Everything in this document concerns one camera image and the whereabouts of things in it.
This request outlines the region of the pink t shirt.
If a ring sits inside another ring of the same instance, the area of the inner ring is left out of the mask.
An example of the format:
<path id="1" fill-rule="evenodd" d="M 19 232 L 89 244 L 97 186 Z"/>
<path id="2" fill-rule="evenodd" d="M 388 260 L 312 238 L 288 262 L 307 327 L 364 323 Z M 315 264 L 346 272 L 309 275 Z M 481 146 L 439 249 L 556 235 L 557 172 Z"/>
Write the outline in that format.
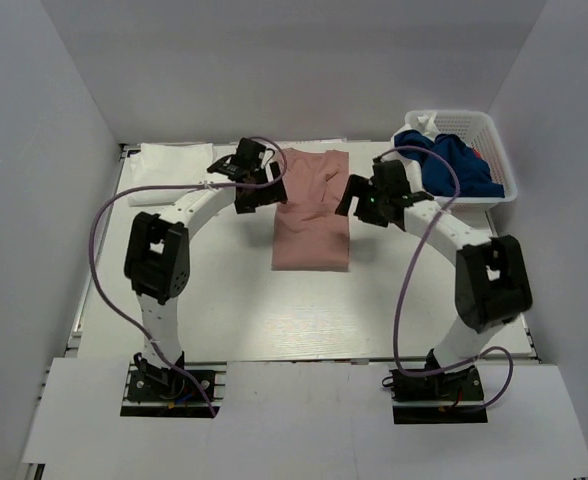
<path id="1" fill-rule="evenodd" d="M 349 154 L 285 150 L 288 200 L 274 218 L 272 268 L 276 271 L 346 271 L 349 221 L 335 213 L 347 186 Z"/>

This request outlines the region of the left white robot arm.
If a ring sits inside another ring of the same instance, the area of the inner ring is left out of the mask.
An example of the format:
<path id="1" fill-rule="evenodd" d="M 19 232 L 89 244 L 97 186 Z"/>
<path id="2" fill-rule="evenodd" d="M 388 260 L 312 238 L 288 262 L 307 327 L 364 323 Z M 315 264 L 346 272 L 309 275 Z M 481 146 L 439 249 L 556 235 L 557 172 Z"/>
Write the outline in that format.
<path id="1" fill-rule="evenodd" d="M 194 192 L 158 213 L 134 217 L 124 274 L 141 311 L 144 350 L 135 365 L 164 399 L 182 395 L 188 379 L 178 335 L 178 297 L 187 286 L 190 244 L 198 231 L 232 205 L 238 214 L 287 201 L 280 149 L 243 138 L 233 154 L 215 161 Z"/>

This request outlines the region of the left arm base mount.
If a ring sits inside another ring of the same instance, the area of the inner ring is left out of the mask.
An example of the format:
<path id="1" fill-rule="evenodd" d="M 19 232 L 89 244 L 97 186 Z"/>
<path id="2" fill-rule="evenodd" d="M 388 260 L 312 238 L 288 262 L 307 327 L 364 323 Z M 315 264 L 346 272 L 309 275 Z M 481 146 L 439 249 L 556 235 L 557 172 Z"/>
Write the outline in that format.
<path id="1" fill-rule="evenodd" d="M 195 384 L 173 373 L 172 386 L 163 385 L 130 362 L 121 401 L 120 416 L 136 418 L 213 419 L 225 393 L 226 363 L 188 363 L 187 371 L 205 391 L 212 407 Z"/>

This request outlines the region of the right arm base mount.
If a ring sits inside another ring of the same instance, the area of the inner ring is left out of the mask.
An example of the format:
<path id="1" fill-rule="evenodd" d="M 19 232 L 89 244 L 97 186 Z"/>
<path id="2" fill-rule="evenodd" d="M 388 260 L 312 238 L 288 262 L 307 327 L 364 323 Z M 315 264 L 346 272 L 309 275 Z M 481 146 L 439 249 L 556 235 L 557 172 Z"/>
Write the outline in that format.
<path id="1" fill-rule="evenodd" d="M 488 422 L 484 391 L 474 366 L 454 374 L 420 378 L 391 370 L 381 384 L 391 393 L 395 425 Z"/>

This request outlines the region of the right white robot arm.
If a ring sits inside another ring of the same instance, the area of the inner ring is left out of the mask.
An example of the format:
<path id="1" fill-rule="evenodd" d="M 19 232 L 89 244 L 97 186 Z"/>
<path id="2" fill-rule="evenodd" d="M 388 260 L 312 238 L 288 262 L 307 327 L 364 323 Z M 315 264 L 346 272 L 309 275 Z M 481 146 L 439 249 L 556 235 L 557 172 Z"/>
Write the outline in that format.
<path id="1" fill-rule="evenodd" d="M 462 385 L 460 371 L 495 351 L 491 339 L 533 304 L 519 241 L 475 230 L 427 192 L 411 191 L 399 160 L 375 159 L 369 178 L 350 175 L 335 212 L 379 227 L 395 225 L 417 237 L 419 249 L 431 246 L 454 266 L 456 317 L 430 350 L 429 366 L 407 370 L 400 353 L 393 353 L 401 375 L 426 377 L 433 396 L 451 397 Z"/>

